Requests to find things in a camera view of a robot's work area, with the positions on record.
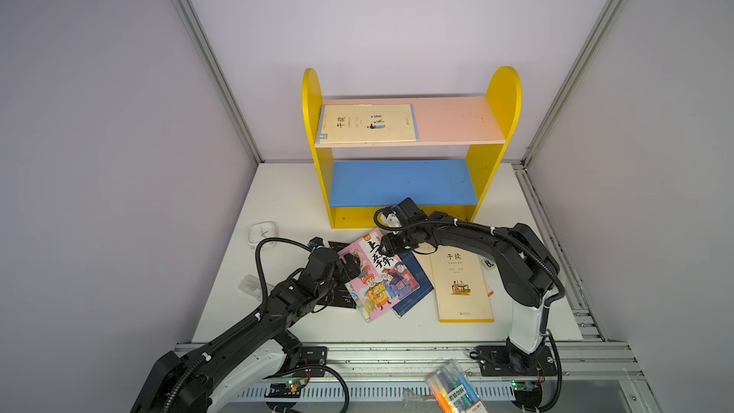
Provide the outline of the pink cartoon cover book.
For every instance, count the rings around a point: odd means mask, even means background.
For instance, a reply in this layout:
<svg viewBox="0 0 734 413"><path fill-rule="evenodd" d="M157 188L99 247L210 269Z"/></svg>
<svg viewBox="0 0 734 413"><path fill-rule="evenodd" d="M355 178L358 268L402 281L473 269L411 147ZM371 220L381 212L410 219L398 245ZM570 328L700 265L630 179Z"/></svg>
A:
<svg viewBox="0 0 734 413"><path fill-rule="evenodd" d="M382 232L373 229L338 252L339 257L353 254L361 261L359 277L347 283L346 288L366 322L388 313L411 293L394 270L399 256L381 255L378 251L380 240Z"/></svg>

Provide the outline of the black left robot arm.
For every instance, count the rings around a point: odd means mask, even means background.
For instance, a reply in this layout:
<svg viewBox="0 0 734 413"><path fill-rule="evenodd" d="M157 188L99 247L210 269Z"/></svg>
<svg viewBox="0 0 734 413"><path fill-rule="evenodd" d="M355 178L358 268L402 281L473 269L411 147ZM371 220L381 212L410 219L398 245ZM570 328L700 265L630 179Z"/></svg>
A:
<svg viewBox="0 0 734 413"><path fill-rule="evenodd" d="M277 284L260 308L219 337L185 355L160 357L131 410L218 412L251 385L300 371L302 343L290 327L360 271L353 254L315 248L302 271Z"/></svg>

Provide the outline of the beige book blue spine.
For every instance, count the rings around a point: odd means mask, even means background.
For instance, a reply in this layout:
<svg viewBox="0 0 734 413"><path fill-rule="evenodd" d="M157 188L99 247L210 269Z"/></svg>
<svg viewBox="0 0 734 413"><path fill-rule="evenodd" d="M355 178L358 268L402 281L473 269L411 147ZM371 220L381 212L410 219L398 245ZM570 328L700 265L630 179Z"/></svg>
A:
<svg viewBox="0 0 734 413"><path fill-rule="evenodd" d="M419 133L412 104L325 105L318 145L415 143Z"/></svg>

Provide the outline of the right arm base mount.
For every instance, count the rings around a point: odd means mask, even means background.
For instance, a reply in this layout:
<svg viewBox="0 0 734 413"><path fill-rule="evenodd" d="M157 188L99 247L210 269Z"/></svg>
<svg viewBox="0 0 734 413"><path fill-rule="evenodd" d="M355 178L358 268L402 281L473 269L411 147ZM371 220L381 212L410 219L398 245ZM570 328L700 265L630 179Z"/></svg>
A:
<svg viewBox="0 0 734 413"><path fill-rule="evenodd" d="M469 351L484 377L554 377L563 370L552 348L541 345L526 354L509 342L499 345L476 346Z"/></svg>

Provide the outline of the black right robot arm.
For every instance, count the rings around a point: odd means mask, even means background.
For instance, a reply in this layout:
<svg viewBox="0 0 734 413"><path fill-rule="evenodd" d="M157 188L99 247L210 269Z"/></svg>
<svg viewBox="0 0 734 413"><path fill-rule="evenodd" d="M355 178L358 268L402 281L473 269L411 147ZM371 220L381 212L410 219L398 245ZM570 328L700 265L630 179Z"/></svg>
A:
<svg viewBox="0 0 734 413"><path fill-rule="evenodd" d="M426 214L410 198L380 208L373 221L386 232L380 242L382 254L404 254L428 244L436 250L471 252L494 263L513 300L508 349L530 356L550 337L550 308L565 298L566 289L558 263L528 225L489 227L445 212Z"/></svg>

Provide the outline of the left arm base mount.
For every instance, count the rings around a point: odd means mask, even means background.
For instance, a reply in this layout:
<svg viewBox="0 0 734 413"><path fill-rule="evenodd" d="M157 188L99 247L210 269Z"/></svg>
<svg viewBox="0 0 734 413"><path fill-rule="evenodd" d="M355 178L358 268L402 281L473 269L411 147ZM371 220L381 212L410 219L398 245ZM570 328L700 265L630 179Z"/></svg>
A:
<svg viewBox="0 0 734 413"><path fill-rule="evenodd" d="M246 359L246 367L248 369L272 368L275 373L279 373L289 368L304 365L324 366L327 356L328 348L323 345L306 345L297 351L295 356L287 356L275 342L273 347L264 345L250 355ZM311 379L323 378L324 376L325 370L321 368L312 369L311 371L301 369L286 376L285 380L256 380L243 390L238 399L243 402L296 401L302 397L302 392Z"/></svg>

